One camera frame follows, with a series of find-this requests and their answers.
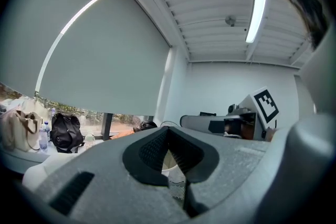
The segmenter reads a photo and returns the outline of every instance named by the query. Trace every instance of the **ceiling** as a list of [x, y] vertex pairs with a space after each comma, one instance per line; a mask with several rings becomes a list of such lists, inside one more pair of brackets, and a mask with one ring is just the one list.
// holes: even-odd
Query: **ceiling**
[[[311, 56], [302, 19], [288, 0], [268, 0], [258, 36], [245, 42], [253, 0], [138, 0], [189, 62], [259, 62], [300, 68]], [[230, 27], [225, 19], [233, 16]]]

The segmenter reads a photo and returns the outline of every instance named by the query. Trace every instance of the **black backpack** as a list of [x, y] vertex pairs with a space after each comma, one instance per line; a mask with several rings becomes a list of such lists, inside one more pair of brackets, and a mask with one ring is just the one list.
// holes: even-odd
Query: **black backpack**
[[84, 146], [83, 136], [79, 130], [80, 123], [76, 116], [56, 113], [51, 119], [50, 139], [60, 153], [72, 153], [71, 149]]

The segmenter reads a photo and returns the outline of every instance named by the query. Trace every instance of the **fluorescent light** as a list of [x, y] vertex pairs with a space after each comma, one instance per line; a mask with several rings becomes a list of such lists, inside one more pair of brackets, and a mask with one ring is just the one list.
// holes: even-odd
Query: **fluorescent light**
[[64, 35], [64, 33], [68, 30], [70, 25], [74, 23], [74, 21], [84, 12], [86, 11], [90, 6], [92, 6], [93, 3], [97, 2], [98, 0], [91, 0], [88, 4], [86, 4], [78, 13], [75, 14], [73, 18], [66, 24], [66, 26], [61, 31], [61, 34]]
[[90, 6], [93, 5], [93, 3], [97, 2], [98, 0], [91, 0], [88, 4], [86, 4], [78, 13], [75, 14], [75, 16], [73, 18], [71, 18], [71, 20], [66, 24], [66, 26], [63, 28], [63, 30], [61, 31], [61, 33], [59, 33], [59, 35], [57, 36], [57, 38], [55, 39], [54, 43], [52, 44], [51, 48], [49, 49], [46, 58], [43, 61], [42, 67], [40, 69], [40, 73], [38, 74], [38, 78], [37, 78], [37, 82], [36, 82], [36, 86], [35, 86], [35, 91], [39, 92], [40, 87], [41, 87], [41, 82], [42, 82], [42, 78], [44, 75], [44, 72], [46, 71], [47, 65], [49, 63], [50, 57], [53, 54], [54, 50], [56, 49], [56, 46], [58, 45], [59, 41], [61, 40], [62, 36], [65, 34], [65, 32], [68, 30], [68, 28], [70, 27], [70, 25], [72, 25], [72, 23], [84, 12], [86, 11]]
[[265, 5], [266, 5], [266, 0], [254, 0], [252, 18], [251, 18], [250, 27], [248, 29], [248, 33], [246, 36], [247, 43], [253, 43], [257, 36], [258, 29], [260, 27], [260, 23], [262, 20], [262, 16], [264, 14]]

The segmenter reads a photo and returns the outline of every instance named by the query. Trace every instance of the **ceiling sensor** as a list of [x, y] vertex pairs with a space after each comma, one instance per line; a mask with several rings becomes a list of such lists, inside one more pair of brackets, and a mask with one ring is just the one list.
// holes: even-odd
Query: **ceiling sensor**
[[230, 25], [230, 27], [234, 27], [236, 23], [236, 17], [233, 15], [226, 16], [225, 22]]

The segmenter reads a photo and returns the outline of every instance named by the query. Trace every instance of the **beige tote bag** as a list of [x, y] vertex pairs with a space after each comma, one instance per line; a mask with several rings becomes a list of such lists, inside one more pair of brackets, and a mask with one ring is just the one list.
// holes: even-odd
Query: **beige tote bag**
[[22, 151], [39, 150], [36, 146], [39, 136], [41, 117], [35, 112], [25, 114], [17, 110], [11, 119], [12, 133], [14, 135], [15, 147]]

